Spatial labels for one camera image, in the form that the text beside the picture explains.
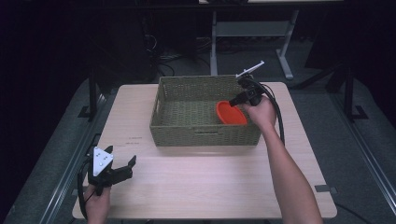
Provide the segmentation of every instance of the woven basket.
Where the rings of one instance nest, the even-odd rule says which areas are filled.
[[[150,130],[157,147],[254,146],[259,128],[248,114],[247,125],[222,124],[218,101],[243,91],[235,76],[161,77]]]

